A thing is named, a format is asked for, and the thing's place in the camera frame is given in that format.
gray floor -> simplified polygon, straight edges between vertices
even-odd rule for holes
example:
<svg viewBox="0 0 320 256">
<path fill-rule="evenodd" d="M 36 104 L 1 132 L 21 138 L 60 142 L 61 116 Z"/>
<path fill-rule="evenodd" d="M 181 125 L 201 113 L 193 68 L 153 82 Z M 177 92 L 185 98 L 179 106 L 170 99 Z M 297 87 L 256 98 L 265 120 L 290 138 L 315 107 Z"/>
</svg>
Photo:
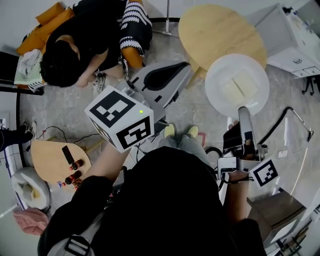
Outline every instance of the gray floor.
<svg viewBox="0 0 320 256">
<path fill-rule="evenodd" d="M 177 26 L 172 27 L 172 31 L 177 34 Z M 165 60 L 186 60 L 186 53 L 177 37 L 170 37 L 162 34 L 154 34 L 150 50 L 146 53 L 145 63 L 150 64 Z M 270 94 L 264 108 L 252 118 L 257 140 L 261 139 L 270 126 L 275 123 L 282 111 L 287 106 L 293 107 L 304 121 L 312 127 L 315 134 L 307 144 L 307 133 L 292 113 L 288 113 L 289 140 L 288 156 L 276 159 L 275 165 L 280 173 L 279 185 L 287 192 L 291 193 L 299 176 L 301 166 L 305 157 L 306 148 L 308 154 L 300 178 L 310 175 L 319 170 L 320 158 L 318 146 L 320 141 L 320 94 L 315 89 L 314 96 L 309 93 L 302 95 L 301 90 L 306 81 L 294 79 L 294 77 L 281 69 L 267 66 L 266 73 L 270 82 Z M 215 146 L 222 148 L 223 134 L 227 129 L 227 117 L 217 112 L 209 103 L 206 94 L 204 81 L 198 78 L 196 85 L 184 90 L 178 100 L 171 104 L 167 110 L 167 122 L 175 123 L 178 133 L 185 132 L 190 126 L 197 125 L 199 131 L 206 134 L 206 147 Z M 27 119 L 29 122 L 36 120 L 38 132 L 46 127 L 54 125 L 64 130 L 70 142 L 96 133 L 94 127 L 89 122 L 84 113 L 84 109 L 93 100 L 92 88 L 69 88 L 46 87 L 43 96 L 21 95 L 21 121 Z M 269 156 L 275 157 L 278 151 L 284 147 L 284 122 L 266 141 L 269 146 Z M 49 129 L 45 133 L 45 138 L 56 135 L 62 141 L 61 132 L 57 129 Z M 153 143 L 147 141 L 141 149 L 148 152 L 157 147 L 163 134 L 158 136 Z M 90 145 L 100 140 L 97 135 L 84 139 L 82 143 Z M 137 149 L 133 148 L 131 157 L 136 161 Z M 91 153 L 89 157 L 94 161 L 99 155 L 99 149 Z M 210 156 L 212 166 L 216 166 L 217 158 Z M 29 153 L 26 153 L 27 162 L 32 165 Z M 258 189 L 254 182 L 250 183 L 249 197 L 251 199 L 267 195 L 272 192 L 275 180 L 262 189 Z M 54 197 L 55 206 L 58 207 L 70 200 L 72 194 L 64 194 Z"/>
</svg>

striped cloth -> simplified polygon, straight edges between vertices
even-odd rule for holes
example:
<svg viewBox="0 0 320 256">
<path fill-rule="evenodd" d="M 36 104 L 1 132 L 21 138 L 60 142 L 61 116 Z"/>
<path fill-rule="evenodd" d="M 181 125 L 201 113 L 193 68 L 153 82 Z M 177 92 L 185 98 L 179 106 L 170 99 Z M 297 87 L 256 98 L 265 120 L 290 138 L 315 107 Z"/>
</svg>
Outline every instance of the striped cloth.
<svg viewBox="0 0 320 256">
<path fill-rule="evenodd" d="M 118 17 L 117 21 L 122 35 L 120 49 L 134 47 L 144 57 L 144 50 L 150 48 L 152 23 L 142 4 L 127 1 L 123 16 Z"/>
</svg>

pink cloth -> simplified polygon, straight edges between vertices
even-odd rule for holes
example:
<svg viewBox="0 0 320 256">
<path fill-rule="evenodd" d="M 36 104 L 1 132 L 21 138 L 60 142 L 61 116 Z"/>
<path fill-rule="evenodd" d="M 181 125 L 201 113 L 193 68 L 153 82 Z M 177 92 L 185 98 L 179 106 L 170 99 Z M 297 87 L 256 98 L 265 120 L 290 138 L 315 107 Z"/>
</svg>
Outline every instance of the pink cloth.
<svg viewBox="0 0 320 256">
<path fill-rule="evenodd" d="M 37 208 L 14 211 L 13 216 L 26 234 L 40 236 L 49 223 L 48 217 Z"/>
</svg>

backpack strap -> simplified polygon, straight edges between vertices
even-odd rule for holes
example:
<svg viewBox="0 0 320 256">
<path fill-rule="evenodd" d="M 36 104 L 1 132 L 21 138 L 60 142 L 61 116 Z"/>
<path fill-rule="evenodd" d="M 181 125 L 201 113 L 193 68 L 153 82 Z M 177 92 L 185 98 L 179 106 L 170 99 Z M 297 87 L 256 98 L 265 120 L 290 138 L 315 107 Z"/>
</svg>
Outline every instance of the backpack strap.
<svg viewBox="0 0 320 256">
<path fill-rule="evenodd" d="M 103 212 L 100 213 L 92 224 L 81 234 L 74 234 L 56 243 L 47 256 L 95 256 L 90 245 L 101 226 L 100 220 L 102 216 Z"/>
</svg>

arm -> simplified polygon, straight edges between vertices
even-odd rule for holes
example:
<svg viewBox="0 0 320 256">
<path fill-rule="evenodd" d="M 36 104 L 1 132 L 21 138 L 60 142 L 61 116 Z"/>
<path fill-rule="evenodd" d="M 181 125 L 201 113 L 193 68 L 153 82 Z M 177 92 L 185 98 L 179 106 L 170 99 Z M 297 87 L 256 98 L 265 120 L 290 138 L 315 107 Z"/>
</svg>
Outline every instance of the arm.
<svg viewBox="0 0 320 256">
<path fill-rule="evenodd" d="M 236 171 L 229 173 L 229 181 L 236 181 L 248 177 L 247 173 Z M 223 208 L 227 219 L 233 224 L 237 224 L 247 218 L 247 194 L 249 181 L 228 184 L 225 194 Z"/>
<path fill-rule="evenodd" d="M 102 54 L 96 54 L 91 59 L 88 67 L 82 73 L 77 81 L 79 87 L 86 87 L 89 82 L 90 76 L 100 67 L 100 65 L 106 60 L 108 55 L 108 49 Z"/>
<path fill-rule="evenodd" d="M 96 162 L 84 174 L 83 179 L 90 176 L 107 177 L 112 183 L 117 179 L 130 150 L 120 153 L 108 143 Z"/>
</svg>

